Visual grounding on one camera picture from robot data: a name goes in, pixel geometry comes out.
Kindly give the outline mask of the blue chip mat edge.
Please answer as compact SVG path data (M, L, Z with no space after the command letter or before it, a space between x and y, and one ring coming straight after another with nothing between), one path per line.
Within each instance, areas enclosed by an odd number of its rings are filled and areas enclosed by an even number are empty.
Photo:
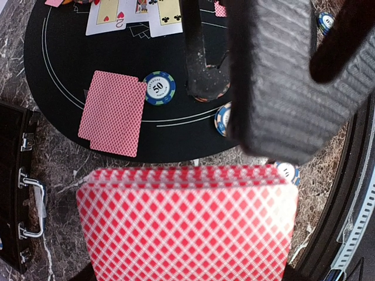
M214 124L219 132L223 137L227 136L227 124L229 122L231 112L231 102L228 102L221 106L214 117Z

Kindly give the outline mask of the blue white chip stack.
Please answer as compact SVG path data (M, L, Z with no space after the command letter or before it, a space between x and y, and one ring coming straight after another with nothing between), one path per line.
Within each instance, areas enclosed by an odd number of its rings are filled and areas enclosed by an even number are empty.
M278 169L279 173L292 184L296 186L300 184L301 177L298 167L287 162L275 162L274 166Z

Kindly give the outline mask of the red-backed card deck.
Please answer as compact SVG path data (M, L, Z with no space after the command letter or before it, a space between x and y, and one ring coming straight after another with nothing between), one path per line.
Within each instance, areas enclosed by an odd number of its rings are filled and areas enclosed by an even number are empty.
M281 280L298 188L271 165L133 167L76 199L97 280Z

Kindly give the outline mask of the dealt card front player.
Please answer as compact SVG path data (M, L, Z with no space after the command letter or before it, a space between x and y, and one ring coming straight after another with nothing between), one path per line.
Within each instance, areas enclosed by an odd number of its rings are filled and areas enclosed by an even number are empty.
M226 7L223 1L214 1L214 13L218 18L225 18L227 16Z

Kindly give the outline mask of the dealt card player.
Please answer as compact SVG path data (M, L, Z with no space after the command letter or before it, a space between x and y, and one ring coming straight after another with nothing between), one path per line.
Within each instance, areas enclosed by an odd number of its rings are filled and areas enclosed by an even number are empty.
M223 1L214 1L214 13L218 18L225 18L227 16L226 7Z
M90 149L135 157L146 83L137 77L96 70L89 87L78 137Z
M45 0L45 5L57 8L61 5L66 5L71 2L72 0Z

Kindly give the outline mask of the blue chip mat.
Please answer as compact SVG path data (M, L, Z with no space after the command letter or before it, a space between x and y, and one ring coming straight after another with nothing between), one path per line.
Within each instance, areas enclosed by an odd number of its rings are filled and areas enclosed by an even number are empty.
M334 17L332 14L327 12L321 12L317 18L318 29L324 36L328 34L331 27L333 26Z

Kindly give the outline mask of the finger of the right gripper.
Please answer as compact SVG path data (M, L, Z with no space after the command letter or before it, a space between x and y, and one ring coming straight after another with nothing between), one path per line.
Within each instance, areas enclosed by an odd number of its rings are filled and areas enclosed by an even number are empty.
M187 94L192 96L190 91L192 88L191 83L193 81L194 74L200 72L204 67L208 66L206 63L204 34L200 17L199 2L180 1L180 11L182 14L182 27L185 37L187 72L186 89ZM221 70L227 70L229 72L229 60L227 55L228 51L225 51L220 61L214 65Z
M310 1L228 1L229 136L308 162L374 90L374 2L346 1L317 51Z

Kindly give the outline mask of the brown chip mat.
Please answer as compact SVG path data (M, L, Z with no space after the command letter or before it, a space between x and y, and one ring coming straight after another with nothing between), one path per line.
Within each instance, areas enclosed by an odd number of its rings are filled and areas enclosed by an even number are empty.
M229 72L209 64L194 74L191 86L190 92L195 98L205 102L216 100L230 87Z

